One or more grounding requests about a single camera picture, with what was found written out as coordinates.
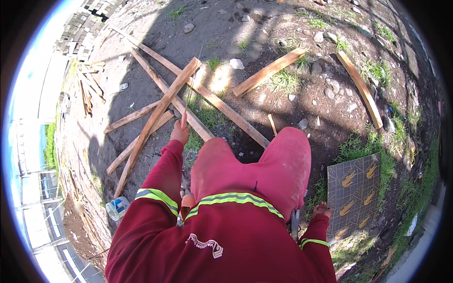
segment shirt logo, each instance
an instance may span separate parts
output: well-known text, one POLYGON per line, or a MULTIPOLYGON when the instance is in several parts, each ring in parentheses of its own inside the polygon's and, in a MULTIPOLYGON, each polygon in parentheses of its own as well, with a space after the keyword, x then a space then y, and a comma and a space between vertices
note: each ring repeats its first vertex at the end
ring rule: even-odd
POLYGON ((216 258, 220 258, 223 253, 223 248, 214 240, 209 240, 206 243, 203 243, 198 240, 197 235, 191 233, 189 235, 189 238, 186 241, 186 244, 189 240, 192 240, 193 244, 199 248, 199 249, 204 249, 206 247, 212 247, 212 256, 216 258))

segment person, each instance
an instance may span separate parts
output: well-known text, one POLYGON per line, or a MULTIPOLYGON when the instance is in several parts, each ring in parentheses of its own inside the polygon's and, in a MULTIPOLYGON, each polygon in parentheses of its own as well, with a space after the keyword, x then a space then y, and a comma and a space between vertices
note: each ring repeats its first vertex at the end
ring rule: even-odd
POLYGON ((195 206, 181 226, 183 148, 190 127, 170 142, 121 220, 105 274, 116 282, 336 282, 326 231, 332 215, 317 205, 296 243, 286 222, 303 197, 311 166, 305 134, 286 127, 259 162, 242 164, 221 138, 207 141, 191 171, 195 206))

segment reflective stripe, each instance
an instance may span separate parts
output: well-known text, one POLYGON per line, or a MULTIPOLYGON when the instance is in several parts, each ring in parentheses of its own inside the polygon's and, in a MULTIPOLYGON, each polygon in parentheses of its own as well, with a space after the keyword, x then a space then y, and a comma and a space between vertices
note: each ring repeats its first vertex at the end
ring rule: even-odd
POLYGON ((313 242, 313 243, 318 243, 318 244, 322 244, 322 245, 325 245, 327 246, 328 248, 330 248, 330 245, 328 242, 324 242, 324 241, 321 241, 321 240, 315 240, 315 239, 302 239, 302 242, 300 242, 300 249, 304 249, 304 245, 308 242, 313 242))
POLYGON ((137 191, 137 195, 135 199, 146 197, 157 201, 162 201, 165 203, 170 211, 178 217, 178 204, 169 198, 163 191, 156 190, 156 189, 140 189, 137 191))
POLYGON ((193 209, 191 209, 190 212, 187 214, 186 220, 189 217, 198 214, 198 208, 200 207, 200 205, 210 205, 210 204, 214 204, 214 203, 224 203, 224 202, 236 202, 236 203, 250 202, 255 206, 266 207, 270 212, 276 214, 278 217, 283 218, 283 215, 281 215, 281 213, 278 212, 278 210, 276 210, 270 203, 263 200, 262 198, 254 196, 247 192, 228 192, 228 193, 217 194, 217 195, 212 195, 212 196, 207 196, 207 197, 202 198, 200 200, 200 202, 198 203, 198 205, 196 207, 194 207, 193 209))

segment sleeve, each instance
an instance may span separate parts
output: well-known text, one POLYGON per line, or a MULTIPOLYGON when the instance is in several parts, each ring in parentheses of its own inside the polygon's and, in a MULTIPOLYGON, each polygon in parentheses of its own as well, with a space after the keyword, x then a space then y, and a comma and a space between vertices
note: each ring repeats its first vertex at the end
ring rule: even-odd
POLYGON ((329 247, 326 245, 326 232, 329 227, 329 218, 323 214, 316 215, 308 225, 307 231, 299 239, 298 244, 303 244, 302 252, 313 261, 318 268, 320 276, 325 282, 336 282, 335 270, 329 247))
POLYGON ((147 248, 165 229, 176 225, 181 207, 183 144, 171 140, 162 148, 162 157, 151 169, 116 230, 106 265, 108 282, 130 279, 137 259, 146 257, 147 248))

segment hand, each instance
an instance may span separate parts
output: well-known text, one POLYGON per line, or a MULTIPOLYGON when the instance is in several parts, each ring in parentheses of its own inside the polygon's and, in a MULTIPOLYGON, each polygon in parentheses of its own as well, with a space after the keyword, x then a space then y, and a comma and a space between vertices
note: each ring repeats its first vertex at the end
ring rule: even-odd
POLYGON ((170 135, 170 140, 177 139, 183 145, 185 145, 189 141, 189 132, 190 132, 189 125, 183 131, 183 130, 181 130, 181 121, 176 120, 176 122, 174 123, 173 132, 171 132, 171 135, 170 135))
POLYGON ((314 207, 313 209, 313 217, 315 217, 318 214, 324 214, 325 216, 332 217, 332 209, 327 208, 327 202, 322 201, 320 204, 314 207))

